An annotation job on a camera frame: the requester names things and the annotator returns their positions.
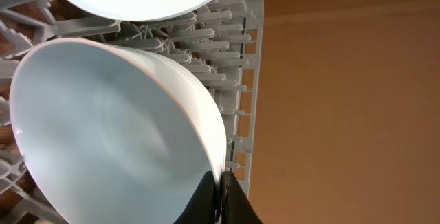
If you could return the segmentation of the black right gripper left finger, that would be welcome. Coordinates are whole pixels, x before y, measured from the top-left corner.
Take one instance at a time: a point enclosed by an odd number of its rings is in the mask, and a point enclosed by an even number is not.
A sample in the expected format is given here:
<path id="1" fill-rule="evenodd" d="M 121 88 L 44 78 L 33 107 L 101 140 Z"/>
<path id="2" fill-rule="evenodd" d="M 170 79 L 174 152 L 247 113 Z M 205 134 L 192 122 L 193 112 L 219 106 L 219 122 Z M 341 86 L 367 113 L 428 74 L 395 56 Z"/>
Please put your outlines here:
<path id="1" fill-rule="evenodd" d="M 194 194 L 175 224 L 215 224 L 217 190 L 212 171 L 202 177 Z"/>

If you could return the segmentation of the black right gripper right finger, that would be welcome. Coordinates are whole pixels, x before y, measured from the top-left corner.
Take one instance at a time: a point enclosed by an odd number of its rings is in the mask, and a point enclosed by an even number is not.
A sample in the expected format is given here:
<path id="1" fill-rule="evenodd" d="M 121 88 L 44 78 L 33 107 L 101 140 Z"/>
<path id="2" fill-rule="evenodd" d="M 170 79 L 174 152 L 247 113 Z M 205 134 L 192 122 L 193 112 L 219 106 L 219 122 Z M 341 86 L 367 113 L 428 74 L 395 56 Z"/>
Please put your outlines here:
<path id="1" fill-rule="evenodd" d="M 263 224 L 233 172 L 223 173 L 222 190 L 222 224 Z"/>

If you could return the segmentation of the small light blue bowl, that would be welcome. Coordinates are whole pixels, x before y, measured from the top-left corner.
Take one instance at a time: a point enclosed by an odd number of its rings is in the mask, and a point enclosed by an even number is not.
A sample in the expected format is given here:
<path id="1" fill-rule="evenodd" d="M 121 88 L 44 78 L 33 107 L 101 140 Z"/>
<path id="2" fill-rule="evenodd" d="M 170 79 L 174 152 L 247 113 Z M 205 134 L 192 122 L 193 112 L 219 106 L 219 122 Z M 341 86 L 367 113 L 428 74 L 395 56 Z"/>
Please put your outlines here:
<path id="1" fill-rule="evenodd" d="M 82 38 L 40 44 L 10 88 L 14 137 L 69 223 L 173 223 L 227 135 L 199 79 L 165 56 Z"/>

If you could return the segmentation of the grey dishwasher rack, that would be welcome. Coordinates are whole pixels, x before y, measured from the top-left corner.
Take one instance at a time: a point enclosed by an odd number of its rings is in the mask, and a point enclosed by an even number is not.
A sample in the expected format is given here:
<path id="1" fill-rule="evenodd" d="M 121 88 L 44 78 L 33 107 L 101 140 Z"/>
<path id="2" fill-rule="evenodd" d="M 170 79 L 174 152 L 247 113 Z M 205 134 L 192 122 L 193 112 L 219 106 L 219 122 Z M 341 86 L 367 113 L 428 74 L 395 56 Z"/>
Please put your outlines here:
<path id="1" fill-rule="evenodd" d="M 91 37 L 161 54 L 180 63 L 207 87 L 227 133 L 226 171 L 246 197 L 250 187 L 257 86 L 261 64 L 263 0 L 212 0 L 197 10 L 163 21 L 117 21 L 85 14 L 57 21 L 53 0 L 1 0 L 1 26 L 11 51 L 2 65 L 17 64 L 34 46 L 56 37 Z M 217 194 L 221 223 L 223 190 Z"/>

